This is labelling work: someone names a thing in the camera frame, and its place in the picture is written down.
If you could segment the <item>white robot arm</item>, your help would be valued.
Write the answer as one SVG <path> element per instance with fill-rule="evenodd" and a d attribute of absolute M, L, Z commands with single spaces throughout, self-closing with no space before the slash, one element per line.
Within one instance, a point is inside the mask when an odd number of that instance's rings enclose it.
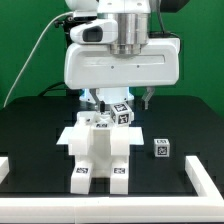
<path fill-rule="evenodd" d="M 87 89 L 104 111 L 128 101 L 130 87 L 145 87 L 148 101 L 156 86 L 179 79 L 180 39 L 163 30 L 149 32 L 150 14 L 176 13 L 190 0 L 66 0 L 73 16 L 94 19 L 70 31 L 64 80 L 71 89 Z"/>

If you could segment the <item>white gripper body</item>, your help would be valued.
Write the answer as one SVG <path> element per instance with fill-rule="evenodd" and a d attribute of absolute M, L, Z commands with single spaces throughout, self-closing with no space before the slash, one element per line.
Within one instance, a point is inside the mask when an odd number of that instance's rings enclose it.
<path fill-rule="evenodd" d="M 153 38 L 138 55 L 113 55 L 108 45 L 69 46 L 64 80 L 70 89 L 173 85 L 179 79 L 180 40 Z"/>

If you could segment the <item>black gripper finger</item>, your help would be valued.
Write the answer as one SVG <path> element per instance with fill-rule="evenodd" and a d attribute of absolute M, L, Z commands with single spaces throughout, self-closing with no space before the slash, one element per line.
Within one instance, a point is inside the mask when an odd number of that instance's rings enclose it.
<path fill-rule="evenodd" d="M 92 95 L 95 103 L 97 104 L 97 109 L 100 113 L 105 112 L 106 104 L 104 101 L 101 101 L 98 96 L 97 96 L 97 90 L 96 89 L 91 89 L 90 94 Z"/>
<path fill-rule="evenodd" d="M 142 108 L 144 110 L 148 109 L 149 101 L 152 98 L 154 92 L 155 92 L 155 88 L 154 87 L 147 87 L 146 88 L 146 91 L 144 92 L 144 94 L 142 96 Z"/>

